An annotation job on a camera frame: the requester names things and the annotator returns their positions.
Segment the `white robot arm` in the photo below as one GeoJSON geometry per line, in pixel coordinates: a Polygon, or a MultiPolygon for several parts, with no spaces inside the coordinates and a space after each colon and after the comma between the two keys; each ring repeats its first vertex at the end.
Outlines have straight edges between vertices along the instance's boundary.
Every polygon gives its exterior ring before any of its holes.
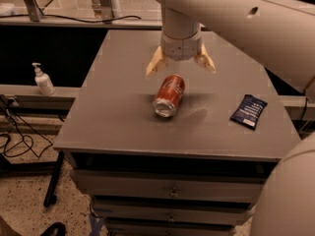
{"type": "MultiPolygon", "coordinates": [[[[156,0],[162,29],[182,39],[197,21],[314,98],[314,6],[296,0],[156,0]]],[[[267,180],[250,236],[315,236],[315,135],[292,149],[267,180]]]]}

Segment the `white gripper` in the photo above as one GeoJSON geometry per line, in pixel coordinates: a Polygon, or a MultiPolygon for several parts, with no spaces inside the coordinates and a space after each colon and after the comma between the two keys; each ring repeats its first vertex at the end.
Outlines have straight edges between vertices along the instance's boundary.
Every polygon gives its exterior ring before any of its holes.
{"type": "Polygon", "coordinates": [[[199,31],[184,39],[171,38],[163,33],[161,44],[147,66],[147,78],[167,67],[166,57],[175,61],[189,60],[194,57],[194,61],[200,68],[211,73],[216,71],[213,59],[208,54],[205,45],[202,44],[202,36],[199,31]]]}

